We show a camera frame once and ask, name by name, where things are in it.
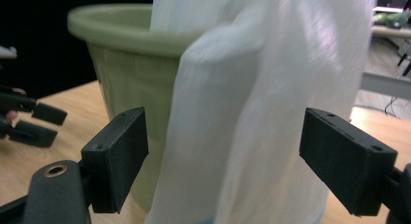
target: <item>table surface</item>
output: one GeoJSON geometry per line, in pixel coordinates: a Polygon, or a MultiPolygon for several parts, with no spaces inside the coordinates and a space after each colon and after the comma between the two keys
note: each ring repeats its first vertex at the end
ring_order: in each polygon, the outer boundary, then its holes
{"type": "MultiPolygon", "coordinates": [[[[51,148],[37,148],[10,141],[0,141],[0,206],[27,194],[31,176],[43,166],[60,160],[80,160],[80,150],[109,123],[106,108],[96,81],[58,93],[41,100],[68,112],[63,126],[21,119],[58,130],[51,148]]],[[[352,124],[399,152],[396,166],[403,169],[411,156],[411,122],[383,113],[353,108],[352,124]]],[[[333,194],[330,194],[322,224],[385,223],[387,209],[382,207],[377,217],[350,215],[333,194]]],[[[131,197],[117,214],[94,214],[93,223],[143,223],[145,213],[131,197]]]]}
{"type": "Polygon", "coordinates": [[[372,36],[374,37],[398,37],[398,38],[411,38],[411,29],[401,28],[393,29],[385,26],[372,26],[372,36]]]}

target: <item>white plastic bag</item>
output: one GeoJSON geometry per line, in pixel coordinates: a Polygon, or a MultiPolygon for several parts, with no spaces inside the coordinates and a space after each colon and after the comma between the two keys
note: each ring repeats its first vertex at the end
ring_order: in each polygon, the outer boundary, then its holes
{"type": "Polygon", "coordinates": [[[299,157],[304,111],[349,116],[373,5],[155,0],[153,31],[205,33],[180,60],[146,223],[318,223],[328,190],[299,157]]]}

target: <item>brass insert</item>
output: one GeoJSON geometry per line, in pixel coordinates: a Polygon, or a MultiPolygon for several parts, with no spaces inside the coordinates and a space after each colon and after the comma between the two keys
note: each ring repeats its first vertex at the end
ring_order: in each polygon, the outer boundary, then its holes
{"type": "Polygon", "coordinates": [[[48,168],[43,175],[45,177],[56,177],[64,174],[67,171],[68,167],[64,164],[54,165],[48,168]]]}

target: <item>black clamp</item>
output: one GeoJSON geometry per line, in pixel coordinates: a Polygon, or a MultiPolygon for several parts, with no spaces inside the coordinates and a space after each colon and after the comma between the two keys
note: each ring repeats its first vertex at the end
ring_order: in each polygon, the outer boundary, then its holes
{"type": "Polygon", "coordinates": [[[57,132],[22,120],[13,126],[5,117],[8,111],[32,112],[32,117],[56,125],[62,125],[67,116],[65,111],[26,97],[10,87],[0,86],[0,138],[9,136],[12,141],[40,147],[51,146],[57,132]]]}

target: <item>black 3d-printed part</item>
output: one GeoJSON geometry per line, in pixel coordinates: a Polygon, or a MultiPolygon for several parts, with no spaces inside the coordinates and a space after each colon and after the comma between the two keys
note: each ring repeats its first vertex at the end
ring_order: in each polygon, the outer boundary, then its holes
{"type": "Polygon", "coordinates": [[[0,110],[1,111],[22,111],[31,112],[36,106],[36,100],[22,96],[16,95],[14,93],[1,93],[0,92],[0,110]]]}
{"type": "Polygon", "coordinates": [[[397,152],[339,116],[307,109],[300,156],[350,213],[361,216],[378,213],[378,187],[397,152]]]}
{"type": "Polygon", "coordinates": [[[7,134],[12,141],[38,147],[50,147],[57,136],[57,132],[54,130],[22,120],[18,122],[14,129],[10,129],[7,134]]]}
{"type": "Polygon", "coordinates": [[[89,223],[88,218],[76,162],[56,162],[33,175],[24,208],[23,224],[86,224],[89,223]]]}
{"type": "Polygon", "coordinates": [[[405,206],[408,210],[408,220],[411,220],[411,164],[405,167],[400,181],[400,189],[403,195],[405,206]]]}
{"type": "Polygon", "coordinates": [[[58,108],[39,103],[34,109],[32,117],[38,118],[56,125],[62,125],[67,113],[58,108]]]}
{"type": "Polygon", "coordinates": [[[147,154],[143,108],[116,116],[82,149],[81,164],[92,175],[94,212],[120,212],[147,154]]]}
{"type": "Polygon", "coordinates": [[[24,196],[0,207],[0,220],[2,221],[2,223],[22,223],[26,200],[27,196],[24,196]]]}

